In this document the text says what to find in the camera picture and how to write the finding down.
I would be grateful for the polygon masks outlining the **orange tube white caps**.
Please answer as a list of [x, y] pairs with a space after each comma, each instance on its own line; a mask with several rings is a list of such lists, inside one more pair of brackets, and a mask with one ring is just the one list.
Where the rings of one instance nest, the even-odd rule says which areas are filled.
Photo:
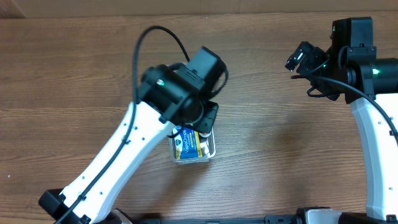
[[200, 136], [201, 136], [202, 138], [208, 138], [208, 137], [211, 136], [211, 133], [200, 133]]

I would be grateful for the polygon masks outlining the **blue yellow VapoDrops box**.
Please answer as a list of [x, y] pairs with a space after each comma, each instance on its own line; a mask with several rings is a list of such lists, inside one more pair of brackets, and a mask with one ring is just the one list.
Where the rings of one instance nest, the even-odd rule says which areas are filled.
[[198, 132], [176, 126], [173, 129], [173, 134], [177, 134], [174, 137], [175, 157], [177, 160], [203, 157]]

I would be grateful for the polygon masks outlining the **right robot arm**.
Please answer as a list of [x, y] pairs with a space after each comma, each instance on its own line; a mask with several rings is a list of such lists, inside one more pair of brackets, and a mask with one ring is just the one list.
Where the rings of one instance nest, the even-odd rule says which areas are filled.
[[335, 101], [344, 95], [356, 121], [366, 169], [364, 213], [307, 207], [283, 218], [292, 223], [397, 223], [397, 59], [378, 58], [371, 17], [333, 21], [331, 46], [307, 41], [287, 59], [307, 95]]

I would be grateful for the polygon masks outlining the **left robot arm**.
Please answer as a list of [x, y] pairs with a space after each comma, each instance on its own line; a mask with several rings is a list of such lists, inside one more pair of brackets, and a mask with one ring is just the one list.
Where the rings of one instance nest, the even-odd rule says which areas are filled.
[[46, 190], [39, 205], [56, 223], [130, 223], [113, 205], [143, 160], [180, 125], [212, 130], [218, 104], [211, 101], [225, 63], [202, 47], [187, 63], [158, 65], [144, 73], [114, 134], [91, 164], [68, 186]]

